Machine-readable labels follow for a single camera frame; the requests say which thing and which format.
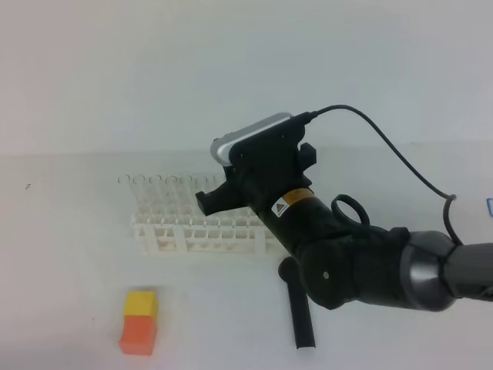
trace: white test tube rack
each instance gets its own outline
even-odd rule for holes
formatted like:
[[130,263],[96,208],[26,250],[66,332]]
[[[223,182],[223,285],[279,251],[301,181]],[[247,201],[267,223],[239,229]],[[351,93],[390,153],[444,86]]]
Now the white test tube rack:
[[249,208],[228,210],[205,217],[195,193],[209,192],[224,175],[123,175],[137,212],[131,226],[145,255],[227,253],[246,255],[287,254],[280,242]]

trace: white wall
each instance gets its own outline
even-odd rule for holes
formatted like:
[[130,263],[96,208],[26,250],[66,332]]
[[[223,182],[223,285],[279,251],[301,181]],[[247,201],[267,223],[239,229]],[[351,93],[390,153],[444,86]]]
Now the white wall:
[[[486,0],[3,0],[0,154],[200,149],[332,103],[398,143],[493,139],[492,11]],[[321,120],[315,143],[379,143],[348,113]]]

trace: orange label band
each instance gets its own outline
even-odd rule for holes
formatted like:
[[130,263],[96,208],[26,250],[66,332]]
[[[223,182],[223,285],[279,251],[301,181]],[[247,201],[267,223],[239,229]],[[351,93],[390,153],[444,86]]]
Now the orange label band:
[[310,189],[295,189],[285,193],[281,198],[279,198],[276,203],[273,204],[271,210],[276,216],[281,217],[281,215],[293,204],[302,199],[312,197],[315,197],[315,194]]
[[289,206],[305,198],[313,198],[315,194],[310,189],[295,189],[283,195],[283,199]]

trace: stacked blocks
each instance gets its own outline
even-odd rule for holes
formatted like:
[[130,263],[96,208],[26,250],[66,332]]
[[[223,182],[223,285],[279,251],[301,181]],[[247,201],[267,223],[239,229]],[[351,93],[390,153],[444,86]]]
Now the stacked blocks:
[[127,355],[151,355],[156,340],[156,318],[159,310],[153,291],[130,291],[126,296],[122,352]]

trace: white table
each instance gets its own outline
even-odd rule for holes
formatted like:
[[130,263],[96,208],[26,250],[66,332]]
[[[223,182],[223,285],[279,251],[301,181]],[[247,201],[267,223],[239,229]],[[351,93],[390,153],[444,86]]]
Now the white table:
[[[493,241],[488,143],[406,146],[432,182],[459,195],[451,219],[467,243]],[[319,153],[320,198],[357,198],[382,227],[443,230],[442,200],[383,148]],[[207,153],[0,160],[0,368],[488,368],[493,304],[440,313],[312,304],[317,348],[296,350],[275,257],[143,257],[119,175],[219,171]],[[159,293],[151,358],[118,347],[126,291]]]

